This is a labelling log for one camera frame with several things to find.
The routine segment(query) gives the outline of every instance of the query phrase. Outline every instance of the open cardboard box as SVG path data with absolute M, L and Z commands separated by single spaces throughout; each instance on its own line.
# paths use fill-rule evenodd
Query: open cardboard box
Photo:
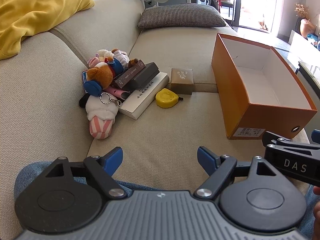
M 212 69 L 229 139 L 261 139 L 266 130 L 293 138 L 317 112 L 273 47 L 217 34 Z

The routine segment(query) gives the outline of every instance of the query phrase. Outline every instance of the checkered throw pillow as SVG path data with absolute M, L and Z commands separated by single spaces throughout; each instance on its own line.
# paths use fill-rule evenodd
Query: checkered throw pillow
M 173 26 L 225 27 L 226 22 L 212 6 L 184 3 L 148 8 L 137 26 L 141 29 Z

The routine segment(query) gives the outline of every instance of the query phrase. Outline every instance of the black plush ear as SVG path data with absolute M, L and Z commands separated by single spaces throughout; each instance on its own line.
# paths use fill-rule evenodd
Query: black plush ear
M 88 101 L 88 99 L 89 99 L 89 93 L 86 93 L 80 100 L 79 100 L 79 106 L 81 107 L 81 108 L 85 108 L 85 105 L 86 105 L 86 103 L 87 103 L 87 101 Z

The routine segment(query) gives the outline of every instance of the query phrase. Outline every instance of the gray ribbed panel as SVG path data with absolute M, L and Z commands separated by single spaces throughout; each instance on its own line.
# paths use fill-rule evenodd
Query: gray ribbed panel
M 111 201 L 95 222 L 73 233 L 45 236 L 29 231 L 18 240 L 305 240 L 297 231 L 257 236 L 226 222 L 215 205 L 188 191 L 134 191 Z

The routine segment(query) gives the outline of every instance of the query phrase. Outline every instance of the yellow pillow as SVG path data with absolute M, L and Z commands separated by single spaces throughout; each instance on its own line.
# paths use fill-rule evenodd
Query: yellow pillow
M 0 60 L 18 54 L 27 36 L 48 31 L 92 6 L 93 0 L 0 0 Z

